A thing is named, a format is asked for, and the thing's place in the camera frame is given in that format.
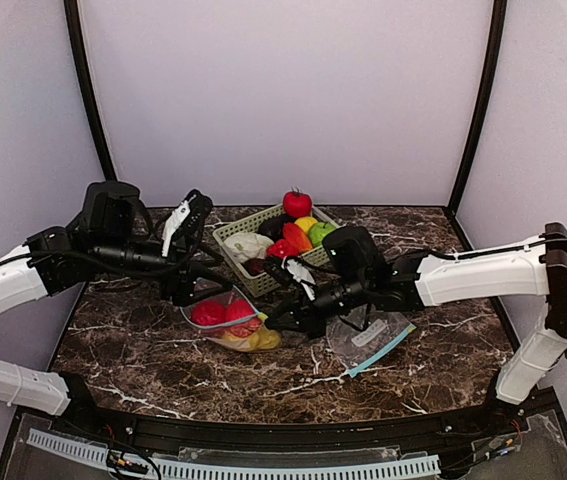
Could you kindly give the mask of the yellow wrinkled banana-like fruit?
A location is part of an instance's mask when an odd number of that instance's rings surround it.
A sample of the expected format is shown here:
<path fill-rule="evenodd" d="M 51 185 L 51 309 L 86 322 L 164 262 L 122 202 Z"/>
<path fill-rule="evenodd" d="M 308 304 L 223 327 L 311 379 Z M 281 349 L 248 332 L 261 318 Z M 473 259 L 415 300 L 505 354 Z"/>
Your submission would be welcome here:
<path fill-rule="evenodd" d="M 226 332 L 218 339 L 218 343 L 225 348 L 239 352 L 250 352 L 254 349 L 254 335 L 248 337 L 237 337 Z"/>

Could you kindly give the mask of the yellow lemon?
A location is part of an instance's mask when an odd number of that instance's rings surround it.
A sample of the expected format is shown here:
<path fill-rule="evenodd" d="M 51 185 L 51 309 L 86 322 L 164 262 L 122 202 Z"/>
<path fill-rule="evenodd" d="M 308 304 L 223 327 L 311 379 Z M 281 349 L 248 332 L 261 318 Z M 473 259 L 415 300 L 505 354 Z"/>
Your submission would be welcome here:
<path fill-rule="evenodd" d="M 276 349 L 280 345 L 281 336 L 278 332 L 262 326 L 252 333 L 247 341 L 247 352 L 267 351 Z"/>

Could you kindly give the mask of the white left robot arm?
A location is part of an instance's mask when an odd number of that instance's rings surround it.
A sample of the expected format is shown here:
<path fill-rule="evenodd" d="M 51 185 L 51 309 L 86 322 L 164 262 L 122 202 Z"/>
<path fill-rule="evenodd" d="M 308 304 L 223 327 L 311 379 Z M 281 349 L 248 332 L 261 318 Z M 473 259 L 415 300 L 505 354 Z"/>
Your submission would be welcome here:
<path fill-rule="evenodd" d="M 104 274 L 155 282 L 161 298 L 178 307 L 225 293 L 232 282 L 213 270 L 222 258 L 202 240 L 212 209 L 212 200 L 193 189 L 158 232 L 136 186 L 92 183 L 68 225 L 43 230 L 0 259 L 0 315 Z M 0 402 L 66 419 L 95 409 L 79 375 L 2 360 Z"/>

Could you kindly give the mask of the red apple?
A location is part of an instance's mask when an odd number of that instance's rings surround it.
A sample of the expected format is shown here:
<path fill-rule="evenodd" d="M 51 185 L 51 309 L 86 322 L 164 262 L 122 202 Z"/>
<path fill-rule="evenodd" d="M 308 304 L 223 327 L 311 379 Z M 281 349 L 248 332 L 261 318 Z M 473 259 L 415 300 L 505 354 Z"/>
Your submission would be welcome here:
<path fill-rule="evenodd" d="M 230 328 L 230 333 L 238 338 L 248 338 L 262 326 L 262 320 L 255 316 Z"/>

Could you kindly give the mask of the large clear zip bag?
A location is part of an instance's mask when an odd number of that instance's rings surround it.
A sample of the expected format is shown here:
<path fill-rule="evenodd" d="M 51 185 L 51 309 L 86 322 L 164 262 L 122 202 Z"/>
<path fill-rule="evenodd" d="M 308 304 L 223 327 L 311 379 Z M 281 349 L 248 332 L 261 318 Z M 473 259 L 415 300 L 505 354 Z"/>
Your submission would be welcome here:
<path fill-rule="evenodd" d="M 228 350 L 270 351 L 281 343 L 279 333 L 265 326 L 267 316 L 236 287 L 179 310 L 199 337 Z"/>

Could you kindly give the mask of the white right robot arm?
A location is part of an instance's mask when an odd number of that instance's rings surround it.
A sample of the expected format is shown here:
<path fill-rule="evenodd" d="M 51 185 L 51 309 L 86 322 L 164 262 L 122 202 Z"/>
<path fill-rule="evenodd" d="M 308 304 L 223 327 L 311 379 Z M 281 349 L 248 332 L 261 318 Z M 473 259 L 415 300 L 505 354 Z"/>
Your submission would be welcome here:
<path fill-rule="evenodd" d="M 329 233 L 322 246 L 336 280 L 315 285 L 309 265 L 296 257 L 269 260 L 266 271 L 297 291 L 266 324 L 310 338 L 325 334 L 332 318 L 371 305 L 384 312 L 416 312 L 478 298 L 538 296 L 546 311 L 496 376 L 490 397 L 519 405 L 567 351 L 567 230 L 549 223 L 536 237 L 492 249 L 444 254 L 422 249 L 384 258 L 362 226 Z"/>

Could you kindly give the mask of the pink-red wrinkled fruit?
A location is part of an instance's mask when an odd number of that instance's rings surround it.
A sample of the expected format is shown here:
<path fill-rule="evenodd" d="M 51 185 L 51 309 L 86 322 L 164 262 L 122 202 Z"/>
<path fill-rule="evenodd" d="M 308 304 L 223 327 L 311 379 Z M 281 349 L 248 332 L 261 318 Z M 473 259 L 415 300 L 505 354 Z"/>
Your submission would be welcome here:
<path fill-rule="evenodd" d="M 211 327 L 225 322 L 226 307 L 214 300 L 205 300 L 196 304 L 191 313 L 194 324 Z"/>

